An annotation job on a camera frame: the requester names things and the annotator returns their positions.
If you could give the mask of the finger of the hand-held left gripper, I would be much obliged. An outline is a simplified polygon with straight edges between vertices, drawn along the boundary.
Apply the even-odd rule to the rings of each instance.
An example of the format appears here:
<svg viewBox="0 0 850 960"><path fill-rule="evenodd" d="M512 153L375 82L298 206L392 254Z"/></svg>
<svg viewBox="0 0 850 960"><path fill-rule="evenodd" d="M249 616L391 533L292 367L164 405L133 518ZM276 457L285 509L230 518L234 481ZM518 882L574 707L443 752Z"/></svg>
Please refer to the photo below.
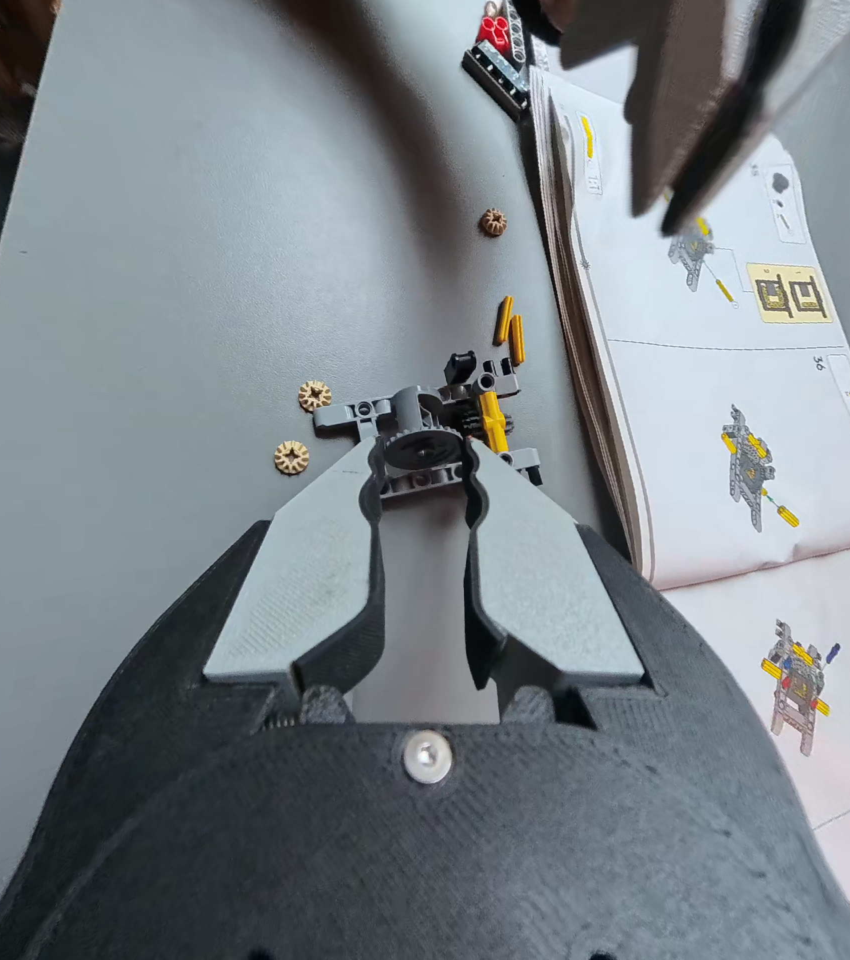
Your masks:
<svg viewBox="0 0 850 960"><path fill-rule="evenodd" d="M662 234L691 224L850 34L850 1L718 5L717 78L670 184Z"/></svg>
<svg viewBox="0 0 850 960"><path fill-rule="evenodd" d="M631 212L673 187L741 66L738 11L729 1L560 2L560 58L581 66L631 44L625 99L631 129Z"/></svg>

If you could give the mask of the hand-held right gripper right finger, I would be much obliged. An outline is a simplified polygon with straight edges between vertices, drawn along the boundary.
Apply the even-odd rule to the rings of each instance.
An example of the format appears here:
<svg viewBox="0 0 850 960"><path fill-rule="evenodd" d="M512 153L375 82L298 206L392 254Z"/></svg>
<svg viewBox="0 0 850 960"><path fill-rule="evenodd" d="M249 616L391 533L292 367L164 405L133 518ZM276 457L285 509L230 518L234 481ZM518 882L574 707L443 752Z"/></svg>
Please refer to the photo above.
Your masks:
<svg viewBox="0 0 850 960"><path fill-rule="evenodd" d="M639 615L656 592L479 440L463 446L467 665L477 690L654 690Z"/></svg>

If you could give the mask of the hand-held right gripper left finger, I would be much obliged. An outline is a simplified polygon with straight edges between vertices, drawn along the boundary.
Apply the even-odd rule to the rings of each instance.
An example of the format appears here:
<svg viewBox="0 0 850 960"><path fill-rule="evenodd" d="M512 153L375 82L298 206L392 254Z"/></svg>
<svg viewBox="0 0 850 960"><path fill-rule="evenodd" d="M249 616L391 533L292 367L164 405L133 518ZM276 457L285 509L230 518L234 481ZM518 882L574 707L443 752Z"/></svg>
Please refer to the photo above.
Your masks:
<svg viewBox="0 0 850 960"><path fill-rule="evenodd" d="M354 690L385 645L380 438L360 441L275 513L204 668L217 684Z"/></svg>

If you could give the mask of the grey lego chassis assembly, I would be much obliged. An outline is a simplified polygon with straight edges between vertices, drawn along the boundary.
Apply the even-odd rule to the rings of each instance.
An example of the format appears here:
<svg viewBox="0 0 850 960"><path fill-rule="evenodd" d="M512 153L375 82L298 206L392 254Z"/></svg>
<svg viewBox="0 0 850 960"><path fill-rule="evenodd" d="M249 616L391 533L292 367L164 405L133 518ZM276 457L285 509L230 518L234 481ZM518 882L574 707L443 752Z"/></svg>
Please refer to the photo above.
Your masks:
<svg viewBox="0 0 850 960"><path fill-rule="evenodd" d="M539 452L510 446L514 421L501 408L501 402L520 392L512 363L506 359L500 363L492 359L477 361L468 383L412 385L387 395L331 403L313 412L317 433L349 430L359 441L358 453L347 455L344 467L332 468L335 490L348 490L358 496L359 504L366 504L373 481L379 483L374 500L377 503L458 487L464 477L463 446L467 440L483 442L516 474L540 488ZM385 463L385 439L404 429L438 425L454 429L463 438L458 462L415 472Z"/></svg>

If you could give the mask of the black red lego subassembly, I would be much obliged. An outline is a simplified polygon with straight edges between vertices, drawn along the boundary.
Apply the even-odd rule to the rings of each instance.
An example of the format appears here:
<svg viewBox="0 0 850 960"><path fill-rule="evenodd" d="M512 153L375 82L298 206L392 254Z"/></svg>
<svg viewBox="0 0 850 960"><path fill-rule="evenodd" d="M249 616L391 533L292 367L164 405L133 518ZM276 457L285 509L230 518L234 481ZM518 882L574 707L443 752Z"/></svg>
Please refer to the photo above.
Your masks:
<svg viewBox="0 0 850 960"><path fill-rule="evenodd" d="M473 44L464 50L464 72L515 123L530 103L528 31L511 1L486 1Z"/></svg>

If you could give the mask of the lego instruction booklet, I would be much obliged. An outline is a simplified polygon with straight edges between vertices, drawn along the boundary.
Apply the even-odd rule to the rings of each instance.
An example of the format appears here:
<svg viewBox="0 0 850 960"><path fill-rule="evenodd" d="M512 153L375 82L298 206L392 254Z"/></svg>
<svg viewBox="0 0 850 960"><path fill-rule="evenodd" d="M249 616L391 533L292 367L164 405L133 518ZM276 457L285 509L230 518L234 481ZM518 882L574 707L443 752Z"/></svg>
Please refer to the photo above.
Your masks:
<svg viewBox="0 0 850 960"><path fill-rule="evenodd" d="M632 561L719 654L850 901L850 39L693 225L599 67L533 69L575 391Z"/></svg>

